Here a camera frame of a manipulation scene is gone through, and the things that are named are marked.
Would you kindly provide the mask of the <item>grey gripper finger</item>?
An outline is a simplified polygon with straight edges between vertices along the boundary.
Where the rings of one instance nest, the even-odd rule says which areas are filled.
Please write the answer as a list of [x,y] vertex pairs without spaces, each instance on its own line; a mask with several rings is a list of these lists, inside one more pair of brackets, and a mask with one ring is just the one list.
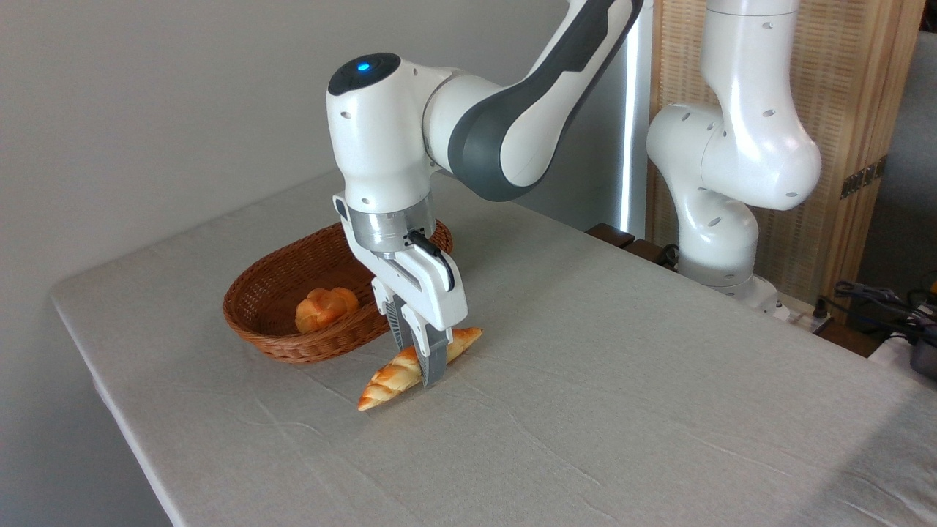
[[414,346],[424,387],[432,386],[443,378],[447,367],[449,330],[441,331],[412,310],[408,304],[400,309],[403,317],[402,343]]
[[378,277],[372,280],[371,285],[378,312],[386,318],[398,350],[402,351],[413,346],[411,327],[403,317],[405,301]]

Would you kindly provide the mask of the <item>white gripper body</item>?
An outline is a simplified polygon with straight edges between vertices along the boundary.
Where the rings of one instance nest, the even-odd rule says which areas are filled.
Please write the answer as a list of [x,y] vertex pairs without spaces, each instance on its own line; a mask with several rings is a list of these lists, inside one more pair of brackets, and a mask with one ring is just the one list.
[[463,281],[455,261],[422,233],[405,237],[404,250],[385,259],[365,249],[353,233],[349,247],[364,266],[432,324],[445,331],[468,314]]

